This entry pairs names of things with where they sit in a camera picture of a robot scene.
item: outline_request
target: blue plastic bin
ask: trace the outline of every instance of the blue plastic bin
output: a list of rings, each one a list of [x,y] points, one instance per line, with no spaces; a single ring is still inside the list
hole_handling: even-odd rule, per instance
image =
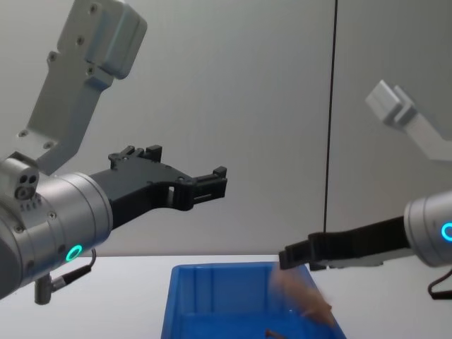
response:
[[[172,270],[162,339],[345,339],[340,327],[299,315],[268,286],[274,263],[216,263]],[[300,267],[315,287],[309,271]]]

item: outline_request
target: orange object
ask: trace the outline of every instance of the orange object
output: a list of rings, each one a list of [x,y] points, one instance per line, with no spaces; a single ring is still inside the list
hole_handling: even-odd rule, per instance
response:
[[[272,274],[271,285],[304,310],[302,316],[307,316],[319,323],[326,323],[331,327],[334,326],[331,305],[325,301],[317,289],[307,286],[296,270],[276,268]]]

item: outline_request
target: white wall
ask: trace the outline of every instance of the white wall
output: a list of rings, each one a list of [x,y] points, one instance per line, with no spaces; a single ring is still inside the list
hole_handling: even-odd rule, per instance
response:
[[[71,2],[2,8],[0,154],[30,116]],[[104,170],[109,153],[159,143],[169,165],[194,176],[224,165],[230,183],[221,201],[135,220],[100,253],[274,253],[320,231],[334,1],[129,3],[148,22],[131,75],[102,95],[58,173]]]
[[[385,79],[452,131],[452,2],[339,0],[327,230],[403,214],[408,201],[452,188],[432,162],[385,127],[364,99]]]

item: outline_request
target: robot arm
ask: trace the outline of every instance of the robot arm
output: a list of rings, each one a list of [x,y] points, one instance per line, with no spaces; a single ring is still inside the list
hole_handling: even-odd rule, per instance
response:
[[[413,100],[396,86],[381,81],[366,99],[385,124],[405,131],[429,159],[452,160],[451,142],[421,115]],[[378,266],[384,261],[416,255],[431,267],[452,264],[452,191],[407,204],[403,216],[344,232],[314,233],[306,241],[280,252],[280,267],[308,263],[311,269]],[[448,292],[429,292],[436,299],[452,299]]]
[[[48,177],[73,157],[100,93],[131,70],[146,22],[120,0],[75,0],[47,59],[49,73],[27,128],[0,160],[0,299],[31,282],[38,304],[85,275],[49,272],[154,208],[190,210],[225,196],[226,169],[204,177],[160,163],[162,148],[131,146],[91,176]]]

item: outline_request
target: white table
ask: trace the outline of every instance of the white table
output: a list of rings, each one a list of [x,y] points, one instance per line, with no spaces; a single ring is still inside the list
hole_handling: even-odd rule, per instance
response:
[[[34,305],[32,285],[2,300],[0,338],[157,339],[174,266],[273,260],[274,256],[99,258],[89,276],[53,295],[48,306]],[[59,272],[87,261],[80,258]],[[433,302],[426,291],[445,271],[404,258],[379,268],[330,270],[313,277],[348,338],[450,338],[452,302]]]

